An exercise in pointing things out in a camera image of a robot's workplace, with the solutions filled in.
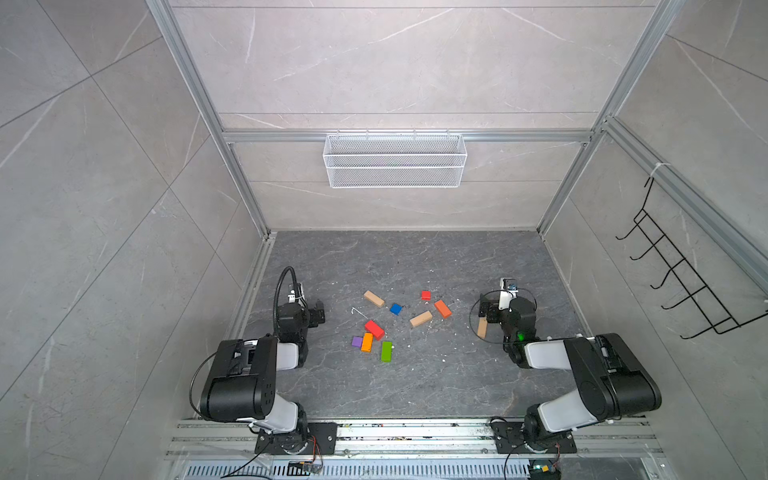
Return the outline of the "orange-yellow wood block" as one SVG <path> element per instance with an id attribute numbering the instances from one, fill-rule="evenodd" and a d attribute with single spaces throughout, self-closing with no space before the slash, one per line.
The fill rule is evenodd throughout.
<path id="1" fill-rule="evenodd" d="M 365 333 L 362 339 L 360 350 L 366 353 L 370 353 L 372 351 L 373 342 L 374 336 L 370 332 Z"/>

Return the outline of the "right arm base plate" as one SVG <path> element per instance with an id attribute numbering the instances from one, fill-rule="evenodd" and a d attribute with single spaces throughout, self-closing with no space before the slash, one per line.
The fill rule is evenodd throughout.
<path id="1" fill-rule="evenodd" d="M 569 431 L 551 433 L 524 421 L 492 418 L 492 430 L 498 453 L 503 454 L 575 454 L 577 447 Z"/>

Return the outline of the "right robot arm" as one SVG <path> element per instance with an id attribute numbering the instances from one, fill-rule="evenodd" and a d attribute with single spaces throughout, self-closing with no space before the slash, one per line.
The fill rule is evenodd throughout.
<path id="1" fill-rule="evenodd" d="M 576 429 L 661 407 L 657 383 L 620 335 L 542 340 L 536 334 L 537 303 L 515 295 L 504 303 L 484 294 L 473 308 L 478 314 L 468 320 L 470 330 L 486 341 L 487 327 L 499 326 L 497 344 L 517 367 L 573 376 L 572 391 L 526 410 L 520 433 L 526 449 L 545 453 Z"/>

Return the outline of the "short natural wood block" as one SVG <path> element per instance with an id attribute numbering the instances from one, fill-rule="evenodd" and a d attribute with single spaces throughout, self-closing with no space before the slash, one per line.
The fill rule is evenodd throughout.
<path id="1" fill-rule="evenodd" d="M 425 324 L 426 322 L 430 321 L 432 318 L 433 318 L 432 313 L 430 311 L 426 311 L 426 312 L 424 312 L 422 314 L 419 314 L 416 317 L 412 318 L 410 320 L 410 323 L 411 323 L 412 327 L 418 327 L 418 326 L 421 326 L 421 325 Z"/>

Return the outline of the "orange-red wood block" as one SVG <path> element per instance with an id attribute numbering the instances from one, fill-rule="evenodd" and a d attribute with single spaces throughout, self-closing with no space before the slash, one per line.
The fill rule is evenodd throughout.
<path id="1" fill-rule="evenodd" d="M 447 319 L 452 316 L 452 311 L 443 300 L 435 302 L 434 307 L 442 318 Z"/>

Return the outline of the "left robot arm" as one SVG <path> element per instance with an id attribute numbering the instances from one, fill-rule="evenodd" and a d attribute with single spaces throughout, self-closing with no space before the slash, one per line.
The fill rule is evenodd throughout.
<path id="1" fill-rule="evenodd" d="M 287 454 L 314 445 L 304 408 L 277 393 L 277 373 L 302 367 L 308 332 L 325 322 L 324 305 L 307 303 L 295 269 L 285 267 L 272 304 L 273 331 L 255 339 L 220 342 L 195 370 L 188 401 L 200 418 L 245 423 L 261 442 Z"/>

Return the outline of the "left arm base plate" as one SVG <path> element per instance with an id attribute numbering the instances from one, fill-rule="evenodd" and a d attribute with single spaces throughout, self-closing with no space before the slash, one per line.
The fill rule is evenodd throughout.
<path id="1" fill-rule="evenodd" d="M 267 433 L 260 429 L 254 453 L 273 455 L 332 455 L 339 425 L 334 422 L 310 422 L 290 433 Z"/>

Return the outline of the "long natural wood block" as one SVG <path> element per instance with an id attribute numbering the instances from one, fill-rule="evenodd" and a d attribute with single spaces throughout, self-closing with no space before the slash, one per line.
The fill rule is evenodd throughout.
<path id="1" fill-rule="evenodd" d="M 369 302 L 371 302 L 372 304 L 374 304 L 375 306 L 377 306 L 378 308 L 382 308 L 386 305 L 386 302 L 381 297 L 379 297 L 378 295 L 374 294 L 371 291 L 366 291 L 364 293 L 364 298 Z"/>

